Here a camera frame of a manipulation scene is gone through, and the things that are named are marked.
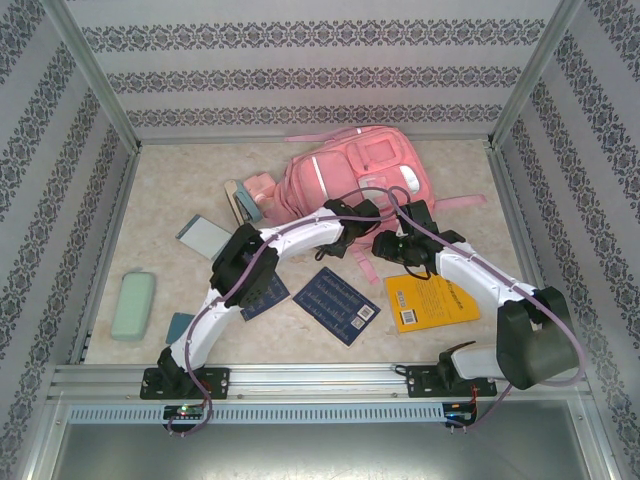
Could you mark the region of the pink student backpack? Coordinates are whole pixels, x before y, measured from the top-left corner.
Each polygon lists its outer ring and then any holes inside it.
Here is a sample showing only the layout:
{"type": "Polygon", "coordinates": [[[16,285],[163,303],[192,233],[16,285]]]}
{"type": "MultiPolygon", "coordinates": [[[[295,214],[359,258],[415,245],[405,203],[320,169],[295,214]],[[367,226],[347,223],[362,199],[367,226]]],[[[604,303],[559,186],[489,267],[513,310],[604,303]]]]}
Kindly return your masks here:
{"type": "Polygon", "coordinates": [[[432,214],[486,202],[482,194],[438,200],[416,150],[396,128],[353,127],[307,139],[324,145],[293,158],[262,201],[274,225],[304,217],[339,198],[351,207],[370,200],[381,215],[391,214],[387,191],[394,186],[402,189],[396,193],[399,205],[423,200],[432,214]]]}

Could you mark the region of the yellow book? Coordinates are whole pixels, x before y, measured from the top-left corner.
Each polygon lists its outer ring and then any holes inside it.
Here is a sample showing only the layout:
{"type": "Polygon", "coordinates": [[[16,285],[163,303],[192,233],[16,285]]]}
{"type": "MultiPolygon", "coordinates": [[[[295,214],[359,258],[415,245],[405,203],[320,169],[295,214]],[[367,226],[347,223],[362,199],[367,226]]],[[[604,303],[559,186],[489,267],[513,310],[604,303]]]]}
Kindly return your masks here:
{"type": "Polygon", "coordinates": [[[477,302],[458,285],[440,276],[423,280],[405,274],[386,278],[384,285],[400,334],[481,318],[477,302]]]}

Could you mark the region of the large dark blue book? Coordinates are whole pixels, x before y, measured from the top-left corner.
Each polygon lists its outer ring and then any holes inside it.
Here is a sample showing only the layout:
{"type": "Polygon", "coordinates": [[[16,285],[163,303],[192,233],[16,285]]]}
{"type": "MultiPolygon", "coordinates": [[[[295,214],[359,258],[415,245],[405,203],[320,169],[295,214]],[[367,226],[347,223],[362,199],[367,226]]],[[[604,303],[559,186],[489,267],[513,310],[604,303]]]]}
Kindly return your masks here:
{"type": "Polygon", "coordinates": [[[381,311],[327,267],[301,288],[293,302],[347,348],[381,311]]]}

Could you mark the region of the small dark blue book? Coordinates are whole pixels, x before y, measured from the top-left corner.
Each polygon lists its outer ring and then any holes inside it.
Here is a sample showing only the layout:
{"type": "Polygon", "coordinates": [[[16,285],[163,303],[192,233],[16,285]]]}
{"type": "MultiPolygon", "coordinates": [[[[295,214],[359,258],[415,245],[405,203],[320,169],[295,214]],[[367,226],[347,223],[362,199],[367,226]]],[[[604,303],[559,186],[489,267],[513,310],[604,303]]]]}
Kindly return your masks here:
{"type": "Polygon", "coordinates": [[[249,307],[241,310],[241,316],[248,322],[290,297],[290,292],[279,275],[274,274],[266,292],[249,307]]]}

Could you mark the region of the grey notebook with teal edge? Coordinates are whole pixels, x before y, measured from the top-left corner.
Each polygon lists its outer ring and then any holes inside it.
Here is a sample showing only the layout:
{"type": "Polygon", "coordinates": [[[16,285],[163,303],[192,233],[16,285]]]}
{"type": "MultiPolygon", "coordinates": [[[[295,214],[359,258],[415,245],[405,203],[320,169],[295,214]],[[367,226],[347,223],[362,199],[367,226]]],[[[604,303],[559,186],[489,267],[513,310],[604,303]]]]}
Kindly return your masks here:
{"type": "Polygon", "coordinates": [[[213,261],[232,234],[201,215],[194,215],[175,238],[190,249],[213,261]]]}

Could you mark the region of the small teal notebook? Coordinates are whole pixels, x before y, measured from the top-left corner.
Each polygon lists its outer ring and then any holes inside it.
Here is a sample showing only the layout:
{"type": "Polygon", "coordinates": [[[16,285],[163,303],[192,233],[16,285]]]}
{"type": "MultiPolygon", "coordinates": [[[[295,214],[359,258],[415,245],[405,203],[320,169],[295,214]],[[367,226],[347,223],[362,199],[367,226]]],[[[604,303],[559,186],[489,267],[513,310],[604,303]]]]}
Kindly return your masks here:
{"type": "Polygon", "coordinates": [[[170,345],[177,341],[183,333],[188,329],[194,316],[183,312],[175,312],[169,323],[166,334],[165,343],[170,345]]]}

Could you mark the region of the mint green pencil case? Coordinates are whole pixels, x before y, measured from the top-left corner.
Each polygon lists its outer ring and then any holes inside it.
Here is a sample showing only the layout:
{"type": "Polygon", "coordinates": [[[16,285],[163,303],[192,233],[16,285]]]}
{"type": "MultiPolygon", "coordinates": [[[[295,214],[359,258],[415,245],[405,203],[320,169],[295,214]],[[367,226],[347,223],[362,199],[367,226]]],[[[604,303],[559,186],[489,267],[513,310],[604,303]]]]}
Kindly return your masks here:
{"type": "Polygon", "coordinates": [[[136,342],[144,338],[152,309],[156,280],[149,272],[129,272],[122,278],[111,324],[115,341],[136,342]]]}

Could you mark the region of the grey metal sheet panel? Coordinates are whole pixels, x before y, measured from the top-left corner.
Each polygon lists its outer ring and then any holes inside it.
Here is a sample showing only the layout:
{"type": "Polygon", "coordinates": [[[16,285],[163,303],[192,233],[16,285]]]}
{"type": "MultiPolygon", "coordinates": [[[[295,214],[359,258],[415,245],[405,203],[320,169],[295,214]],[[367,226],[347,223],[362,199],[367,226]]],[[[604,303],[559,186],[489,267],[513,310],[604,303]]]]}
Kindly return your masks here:
{"type": "Polygon", "coordinates": [[[576,442],[435,424],[73,425],[54,480],[590,480],[576,442]]]}

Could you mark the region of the aluminium side rail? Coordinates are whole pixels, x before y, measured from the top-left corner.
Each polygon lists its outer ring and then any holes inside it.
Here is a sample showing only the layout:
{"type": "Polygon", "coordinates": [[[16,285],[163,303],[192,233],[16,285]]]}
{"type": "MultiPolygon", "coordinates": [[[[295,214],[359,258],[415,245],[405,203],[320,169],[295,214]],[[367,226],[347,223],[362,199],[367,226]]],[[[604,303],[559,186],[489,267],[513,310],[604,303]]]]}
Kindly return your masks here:
{"type": "Polygon", "coordinates": [[[486,154],[522,279],[535,287],[543,287],[546,282],[535,258],[533,245],[504,158],[499,150],[491,146],[486,149],[486,154]]]}
{"type": "Polygon", "coordinates": [[[108,229],[102,238],[103,242],[91,277],[90,289],[81,310],[66,364],[76,365],[84,362],[86,342],[90,340],[99,313],[141,153],[142,148],[139,148],[131,154],[126,168],[122,171],[117,196],[110,210],[108,229]]]}

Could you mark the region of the thin aluminium frame rail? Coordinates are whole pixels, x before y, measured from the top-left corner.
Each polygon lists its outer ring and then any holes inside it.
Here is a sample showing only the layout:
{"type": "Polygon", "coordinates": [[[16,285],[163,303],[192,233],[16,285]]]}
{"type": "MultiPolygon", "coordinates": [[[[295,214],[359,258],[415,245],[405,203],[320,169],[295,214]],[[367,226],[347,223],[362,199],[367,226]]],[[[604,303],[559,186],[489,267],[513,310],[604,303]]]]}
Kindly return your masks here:
{"type": "MultiPolygon", "coordinates": [[[[467,141],[481,140],[489,143],[489,134],[473,133],[429,133],[408,134],[408,139],[416,141],[467,141]]],[[[168,145],[204,145],[204,144],[248,144],[248,143],[289,143],[284,136],[209,136],[209,137],[158,137],[142,139],[141,146],[168,146],[168,145]]]]}

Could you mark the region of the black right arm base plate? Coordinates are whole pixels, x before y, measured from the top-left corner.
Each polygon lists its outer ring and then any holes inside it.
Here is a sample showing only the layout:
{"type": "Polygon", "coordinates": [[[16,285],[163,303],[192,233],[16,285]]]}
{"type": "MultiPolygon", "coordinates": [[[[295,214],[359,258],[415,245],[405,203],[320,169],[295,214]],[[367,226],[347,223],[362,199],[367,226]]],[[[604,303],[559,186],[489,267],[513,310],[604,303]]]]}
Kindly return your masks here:
{"type": "Polygon", "coordinates": [[[486,378],[461,378],[455,371],[438,365],[413,365],[406,368],[410,398],[479,397],[493,398],[497,387],[486,378]]]}

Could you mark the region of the wide aluminium mounting rail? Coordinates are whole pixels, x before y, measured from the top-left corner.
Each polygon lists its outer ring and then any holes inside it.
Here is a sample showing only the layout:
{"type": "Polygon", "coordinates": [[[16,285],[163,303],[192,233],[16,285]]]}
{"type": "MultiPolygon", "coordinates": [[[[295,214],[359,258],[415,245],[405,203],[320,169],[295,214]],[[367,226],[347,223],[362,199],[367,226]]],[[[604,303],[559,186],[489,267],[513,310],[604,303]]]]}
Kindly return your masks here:
{"type": "MultiPolygon", "coordinates": [[[[232,399],[409,398],[406,378],[391,364],[233,365],[232,399]]],[[[142,365],[71,365],[55,369],[47,398],[68,400],[140,399],[142,365]]]]}

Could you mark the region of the aluminium frame post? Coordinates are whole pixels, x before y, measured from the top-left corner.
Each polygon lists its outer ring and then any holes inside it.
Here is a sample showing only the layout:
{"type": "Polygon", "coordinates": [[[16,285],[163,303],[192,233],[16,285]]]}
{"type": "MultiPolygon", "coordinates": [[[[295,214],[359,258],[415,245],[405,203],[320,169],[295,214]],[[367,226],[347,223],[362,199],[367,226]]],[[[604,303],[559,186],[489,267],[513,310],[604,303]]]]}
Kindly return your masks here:
{"type": "Polygon", "coordinates": [[[489,135],[490,145],[496,149],[501,146],[508,136],[513,124],[541,78],[547,64],[553,57],[553,52],[569,28],[577,11],[584,0],[560,0],[553,15],[549,19],[533,54],[526,64],[522,75],[516,82],[515,88],[509,96],[504,108],[489,135]]]}
{"type": "Polygon", "coordinates": [[[105,72],[100,66],[81,28],[75,21],[66,0],[39,0],[74,57],[85,80],[96,95],[101,107],[115,127],[129,153],[137,154],[141,141],[119,102],[105,72]]]}

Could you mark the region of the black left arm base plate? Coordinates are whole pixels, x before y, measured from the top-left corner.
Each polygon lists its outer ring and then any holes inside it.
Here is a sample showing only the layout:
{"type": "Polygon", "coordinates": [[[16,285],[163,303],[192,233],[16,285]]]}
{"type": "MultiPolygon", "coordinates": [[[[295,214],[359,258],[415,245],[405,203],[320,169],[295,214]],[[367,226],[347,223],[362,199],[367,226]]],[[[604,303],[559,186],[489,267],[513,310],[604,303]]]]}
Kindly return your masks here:
{"type": "MultiPolygon", "coordinates": [[[[228,395],[230,370],[202,367],[194,371],[196,379],[212,400],[224,400],[228,395]]],[[[203,400],[204,393],[186,372],[169,378],[159,368],[144,371],[139,396],[143,400],[203,400]]]]}

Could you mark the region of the aluminium frame leg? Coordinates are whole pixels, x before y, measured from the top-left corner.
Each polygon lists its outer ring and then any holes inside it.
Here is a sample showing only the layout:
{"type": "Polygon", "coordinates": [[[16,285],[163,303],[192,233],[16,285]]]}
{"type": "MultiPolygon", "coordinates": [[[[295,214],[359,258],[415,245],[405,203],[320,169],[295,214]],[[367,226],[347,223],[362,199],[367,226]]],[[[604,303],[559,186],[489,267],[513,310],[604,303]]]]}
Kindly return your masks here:
{"type": "Polygon", "coordinates": [[[619,469],[592,398],[584,397],[579,400],[575,428],[589,479],[619,480],[619,469]]]}
{"type": "Polygon", "coordinates": [[[44,404],[17,480],[53,480],[69,416],[61,400],[44,404]]]}

